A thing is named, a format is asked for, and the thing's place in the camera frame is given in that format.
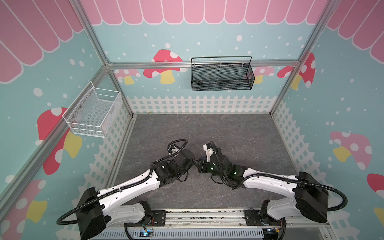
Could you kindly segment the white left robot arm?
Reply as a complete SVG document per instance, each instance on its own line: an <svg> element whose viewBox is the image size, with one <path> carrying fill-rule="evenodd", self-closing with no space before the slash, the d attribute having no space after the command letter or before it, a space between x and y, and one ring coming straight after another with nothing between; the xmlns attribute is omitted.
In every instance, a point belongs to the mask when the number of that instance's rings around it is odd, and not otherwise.
<svg viewBox="0 0 384 240"><path fill-rule="evenodd" d="M181 150L174 159L155 162L140 176L120 185L99 191L94 187L85 190L75 212L81 239L89 240L118 222L146 224L152 215L147 202L141 201L126 212L119 212L118 207L146 192L180 181L194 160L191 151Z"/></svg>

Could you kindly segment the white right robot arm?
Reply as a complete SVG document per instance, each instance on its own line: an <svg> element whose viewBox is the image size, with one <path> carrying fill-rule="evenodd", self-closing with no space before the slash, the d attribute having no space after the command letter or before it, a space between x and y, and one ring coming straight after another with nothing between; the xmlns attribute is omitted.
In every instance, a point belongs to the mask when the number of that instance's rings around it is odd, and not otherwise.
<svg viewBox="0 0 384 240"><path fill-rule="evenodd" d="M212 144L205 144L205 158L198 161L200 173L217 176L220 182L231 189L259 189L283 196L280 200L265 200L259 215L267 220L303 216L313 222L326 223L328 196L326 189L308 173L282 176L260 172L232 164Z"/></svg>

